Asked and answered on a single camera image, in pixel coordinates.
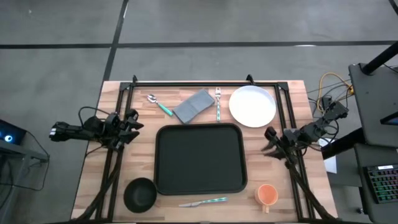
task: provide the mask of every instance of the rgb keyboard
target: rgb keyboard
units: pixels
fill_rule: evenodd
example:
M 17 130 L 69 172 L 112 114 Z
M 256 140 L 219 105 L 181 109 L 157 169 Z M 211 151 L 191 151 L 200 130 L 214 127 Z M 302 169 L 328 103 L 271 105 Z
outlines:
M 376 203 L 398 202 L 398 164 L 365 167 Z

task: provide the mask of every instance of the gray floor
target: gray floor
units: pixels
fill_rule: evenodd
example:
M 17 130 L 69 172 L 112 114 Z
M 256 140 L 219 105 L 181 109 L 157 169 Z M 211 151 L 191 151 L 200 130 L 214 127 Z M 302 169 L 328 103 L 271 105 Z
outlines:
M 111 43 L 122 0 L 0 2 L 0 44 Z M 329 41 L 398 39 L 398 15 L 387 0 L 130 0 L 120 42 Z M 348 78 L 386 45 L 118 49 L 110 80 L 305 80 Z M 32 131 L 51 154 L 41 192 L 21 191 L 15 223 L 68 220 L 86 142 L 48 139 L 56 121 L 77 124 L 80 107 L 95 106 L 109 49 L 0 49 L 0 119 Z M 398 64 L 394 58 L 389 65 Z M 326 78 L 328 85 L 339 80 Z M 344 88 L 332 93 L 338 96 Z M 317 92 L 309 94 L 316 98 Z M 354 98 L 338 137 L 360 126 Z M 340 218 L 358 215 L 358 189 L 332 185 Z

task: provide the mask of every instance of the black bowl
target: black bowl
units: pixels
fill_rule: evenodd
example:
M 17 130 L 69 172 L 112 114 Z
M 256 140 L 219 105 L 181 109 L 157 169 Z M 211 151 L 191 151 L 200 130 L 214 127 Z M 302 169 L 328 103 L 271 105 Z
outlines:
M 138 178 L 130 182 L 124 191 L 124 204 L 134 213 L 148 211 L 156 201 L 157 191 L 153 181 Z

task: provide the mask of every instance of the gray napkin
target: gray napkin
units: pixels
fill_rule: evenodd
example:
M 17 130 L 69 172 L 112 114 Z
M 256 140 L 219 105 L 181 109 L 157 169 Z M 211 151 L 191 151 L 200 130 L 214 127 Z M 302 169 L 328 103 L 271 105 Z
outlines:
M 180 103 L 173 111 L 182 123 L 188 124 L 198 113 L 202 112 L 213 103 L 214 99 L 206 90 L 202 89 Z

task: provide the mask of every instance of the knife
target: knife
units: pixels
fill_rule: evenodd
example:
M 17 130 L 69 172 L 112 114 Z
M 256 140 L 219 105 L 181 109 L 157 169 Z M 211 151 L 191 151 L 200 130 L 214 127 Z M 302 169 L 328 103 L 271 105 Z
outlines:
M 179 205 L 179 207 L 185 207 L 185 208 L 197 207 L 197 206 L 199 206 L 202 203 L 226 202 L 226 201 L 228 201 L 228 197 L 216 198 L 216 199 L 211 199 L 211 200 L 204 200 L 204 201 L 201 201 L 201 202 L 186 203 L 186 204 Z

